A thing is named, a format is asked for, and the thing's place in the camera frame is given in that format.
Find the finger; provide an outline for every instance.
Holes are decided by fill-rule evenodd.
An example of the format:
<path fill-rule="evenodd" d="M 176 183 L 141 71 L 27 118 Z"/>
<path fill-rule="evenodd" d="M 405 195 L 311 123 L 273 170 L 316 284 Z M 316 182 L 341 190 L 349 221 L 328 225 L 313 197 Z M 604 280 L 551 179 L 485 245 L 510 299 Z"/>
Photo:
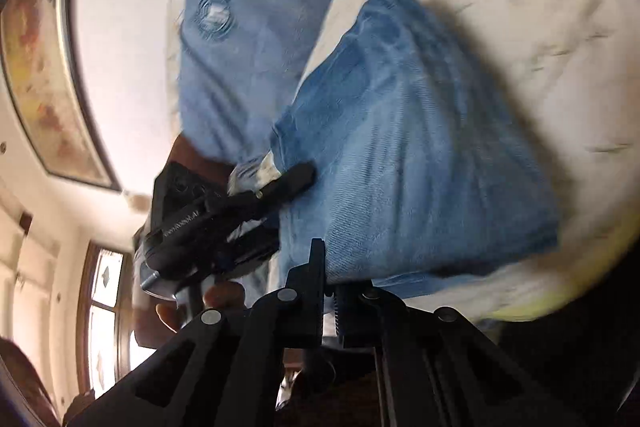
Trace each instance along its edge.
<path fill-rule="evenodd" d="M 223 281 L 209 288 L 202 296 L 207 308 L 242 309 L 244 308 L 244 288 L 233 281 Z"/>
<path fill-rule="evenodd" d="M 156 313 L 162 323 L 174 333 L 180 329 L 178 310 L 171 304 L 156 304 Z"/>

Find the window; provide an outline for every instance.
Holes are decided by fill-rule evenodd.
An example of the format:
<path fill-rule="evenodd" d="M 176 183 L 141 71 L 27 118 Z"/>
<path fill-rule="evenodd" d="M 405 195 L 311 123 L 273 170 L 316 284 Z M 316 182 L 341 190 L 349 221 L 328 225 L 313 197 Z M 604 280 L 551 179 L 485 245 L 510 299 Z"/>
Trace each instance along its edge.
<path fill-rule="evenodd" d="M 81 393 L 98 397 L 146 360 L 132 331 L 132 258 L 89 244 L 78 299 L 78 382 Z"/>

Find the white wall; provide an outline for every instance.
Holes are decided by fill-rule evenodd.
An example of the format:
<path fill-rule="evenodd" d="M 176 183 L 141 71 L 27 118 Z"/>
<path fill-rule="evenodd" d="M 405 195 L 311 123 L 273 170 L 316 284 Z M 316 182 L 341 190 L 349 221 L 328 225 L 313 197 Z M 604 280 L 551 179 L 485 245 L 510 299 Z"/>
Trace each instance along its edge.
<path fill-rule="evenodd" d="M 49 237 L 58 247 L 58 263 L 54 273 L 52 302 L 60 293 L 60 302 L 52 305 L 49 315 L 49 349 L 52 356 L 51 374 L 54 395 L 59 409 L 61 399 L 68 405 L 77 392 L 75 358 L 75 327 L 68 329 L 63 317 L 76 317 L 78 292 L 71 274 L 84 263 L 84 250 L 79 244 L 81 224 L 59 197 L 60 180 L 48 178 L 29 146 L 0 73 L 0 140 L 7 143 L 7 151 L 0 156 L 0 178 L 34 219 L 31 230 L 41 237 Z"/>
<path fill-rule="evenodd" d="M 122 187 L 151 194 L 172 136 L 166 100 L 169 0 L 72 0 L 79 76 Z M 145 216 L 124 197 L 47 176 L 15 116 L 0 72 L 0 178 L 34 215 L 32 230 L 60 246 L 50 306 L 50 364 L 58 409 L 78 392 L 76 312 L 88 242 L 130 250 Z"/>
<path fill-rule="evenodd" d="M 172 144 L 166 95 L 169 0 L 75 0 L 79 70 L 124 188 L 151 194 Z"/>

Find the picture frame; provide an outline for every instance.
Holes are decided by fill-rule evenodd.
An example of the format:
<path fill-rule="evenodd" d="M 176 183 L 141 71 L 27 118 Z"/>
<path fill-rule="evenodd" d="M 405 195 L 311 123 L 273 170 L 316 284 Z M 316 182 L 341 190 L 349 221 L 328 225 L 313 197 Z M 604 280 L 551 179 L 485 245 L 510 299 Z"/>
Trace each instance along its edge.
<path fill-rule="evenodd" d="M 0 10 L 4 80 L 47 174 L 120 192 L 79 79 L 70 6 L 71 0 L 6 0 Z"/>

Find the bolt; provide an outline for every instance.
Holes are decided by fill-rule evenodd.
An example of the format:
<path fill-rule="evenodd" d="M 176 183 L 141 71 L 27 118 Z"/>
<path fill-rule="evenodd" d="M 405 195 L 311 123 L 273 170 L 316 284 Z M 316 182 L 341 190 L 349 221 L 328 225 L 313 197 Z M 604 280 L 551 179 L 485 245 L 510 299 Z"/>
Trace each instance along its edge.
<path fill-rule="evenodd" d="M 458 312 L 448 306 L 438 308 L 436 310 L 436 315 L 443 322 L 455 322 L 458 318 Z"/>
<path fill-rule="evenodd" d="M 278 300 L 282 302 L 291 302 L 298 298 L 298 292 L 292 288 L 283 288 L 278 292 Z"/>
<path fill-rule="evenodd" d="M 373 287 L 364 290 L 364 292 L 362 292 L 362 296 L 370 301 L 380 299 L 380 293 Z"/>
<path fill-rule="evenodd" d="M 187 190 L 187 182 L 182 178 L 176 178 L 174 180 L 174 188 L 178 192 L 184 192 L 185 190 Z"/>
<path fill-rule="evenodd" d="M 207 310 L 200 316 L 200 320 L 209 326 L 218 324 L 221 319 L 222 315 L 217 310 Z"/>

